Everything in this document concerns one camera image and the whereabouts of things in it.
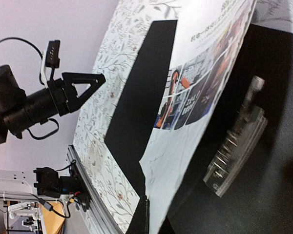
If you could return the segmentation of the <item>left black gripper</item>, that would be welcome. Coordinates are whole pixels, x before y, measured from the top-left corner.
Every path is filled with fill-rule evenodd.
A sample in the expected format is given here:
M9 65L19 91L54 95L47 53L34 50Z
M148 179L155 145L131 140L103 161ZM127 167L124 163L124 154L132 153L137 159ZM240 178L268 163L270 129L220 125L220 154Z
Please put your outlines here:
M79 110L86 101L105 83L103 74L62 73L62 79L49 80L52 115L64 116ZM86 89L78 94L77 86Z

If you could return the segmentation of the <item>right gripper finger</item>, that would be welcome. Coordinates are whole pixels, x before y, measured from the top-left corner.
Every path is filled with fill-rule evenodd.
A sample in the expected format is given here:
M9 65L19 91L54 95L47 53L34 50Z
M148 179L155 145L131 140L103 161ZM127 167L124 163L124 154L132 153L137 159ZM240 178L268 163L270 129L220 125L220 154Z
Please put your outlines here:
M146 195L140 197L126 234L149 234L149 200Z

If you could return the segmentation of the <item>silver folder clip mechanism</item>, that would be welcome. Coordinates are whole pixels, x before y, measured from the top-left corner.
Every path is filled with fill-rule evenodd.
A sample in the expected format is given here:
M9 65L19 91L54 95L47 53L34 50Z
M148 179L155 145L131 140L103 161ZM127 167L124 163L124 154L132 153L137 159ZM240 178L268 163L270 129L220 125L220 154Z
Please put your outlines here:
M222 197L233 183L267 126L264 110L253 105L255 95L263 89L264 84L262 78L252 78L236 121L232 129L227 131L203 178L218 197Z

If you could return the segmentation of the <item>colour printed brochure sheet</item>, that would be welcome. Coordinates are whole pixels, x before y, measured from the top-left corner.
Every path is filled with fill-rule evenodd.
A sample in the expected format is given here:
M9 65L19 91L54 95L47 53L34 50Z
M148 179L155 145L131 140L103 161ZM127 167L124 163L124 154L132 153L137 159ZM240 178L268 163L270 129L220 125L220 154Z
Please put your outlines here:
M181 10L158 118L140 160L149 232L159 232L250 24L253 0L192 0Z

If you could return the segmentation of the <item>black clip folder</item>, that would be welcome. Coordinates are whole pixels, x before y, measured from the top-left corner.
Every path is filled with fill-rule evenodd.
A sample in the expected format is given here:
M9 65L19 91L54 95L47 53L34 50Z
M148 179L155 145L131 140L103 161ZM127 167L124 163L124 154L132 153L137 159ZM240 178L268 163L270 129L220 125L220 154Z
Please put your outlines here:
M229 154L230 183L222 197L206 177L229 147L228 128L239 119L251 78L264 79L250 104L254 128L242 128ZM174 196L162 234L293 234L293 27L253 23L229 81Z

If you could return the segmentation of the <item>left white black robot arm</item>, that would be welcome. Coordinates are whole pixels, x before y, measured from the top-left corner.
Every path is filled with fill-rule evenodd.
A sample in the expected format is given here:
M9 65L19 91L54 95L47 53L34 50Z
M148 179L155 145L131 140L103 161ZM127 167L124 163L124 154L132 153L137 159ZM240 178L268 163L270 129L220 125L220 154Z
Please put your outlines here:
M48 80L41 90L27 95L20 88L8 65L0 67L0 145L8 134L22 138L24 131L36 125L54 122L79 110L105 83L102 74L63 73L60 79ZM47 196L53 199L72 196L83 210L89 208L90 195L77 166L71 162L69 175L44 167L31 173L0 171L0 197L32 199Z

